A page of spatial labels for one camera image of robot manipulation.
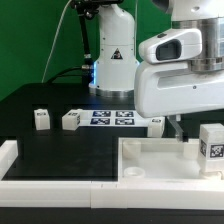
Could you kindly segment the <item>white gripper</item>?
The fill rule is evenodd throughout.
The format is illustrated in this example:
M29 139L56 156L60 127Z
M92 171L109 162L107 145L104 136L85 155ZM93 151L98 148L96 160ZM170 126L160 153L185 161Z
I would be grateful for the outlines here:
M223 109L224 71L194 73L186 62L142 62L135 75L134 104L144 118L168 116L176 139L187 142L180 115Z

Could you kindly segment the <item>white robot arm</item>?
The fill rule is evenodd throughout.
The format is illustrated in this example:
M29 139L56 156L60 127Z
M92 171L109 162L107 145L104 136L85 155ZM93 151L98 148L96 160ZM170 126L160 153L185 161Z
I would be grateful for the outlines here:
M135 44L133 17L115 3L99 9L100 56L90 92L134 97L144 118L224 108L224 0L151 0L171 28Z

